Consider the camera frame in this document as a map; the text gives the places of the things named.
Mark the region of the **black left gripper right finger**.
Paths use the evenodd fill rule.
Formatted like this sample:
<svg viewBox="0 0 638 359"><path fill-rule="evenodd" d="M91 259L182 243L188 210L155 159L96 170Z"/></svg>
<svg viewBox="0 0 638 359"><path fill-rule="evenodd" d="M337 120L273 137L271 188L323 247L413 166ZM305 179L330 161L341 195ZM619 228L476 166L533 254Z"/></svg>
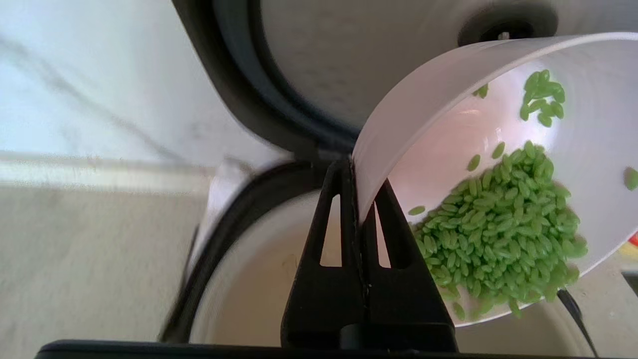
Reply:
<svg viewBox="0 0 638 359"><path fill-rule="evenodd" d="M360 228L360 345L388 352L457 352L453 321L386 181Z"/></svg>

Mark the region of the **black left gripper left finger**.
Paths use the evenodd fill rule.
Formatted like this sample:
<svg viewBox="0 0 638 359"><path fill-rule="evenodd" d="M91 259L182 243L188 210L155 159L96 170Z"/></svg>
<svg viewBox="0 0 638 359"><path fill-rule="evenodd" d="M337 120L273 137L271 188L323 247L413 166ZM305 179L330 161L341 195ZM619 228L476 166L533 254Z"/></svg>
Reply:
<svg viewBox="0 0 638 359"><path fill-rule="evenodd" d="M341 265L321 264L332 200L339 197ZM281 320L284 348L340 349L345 327L365 318L357 196L349 159L330 164Z"/></svg>

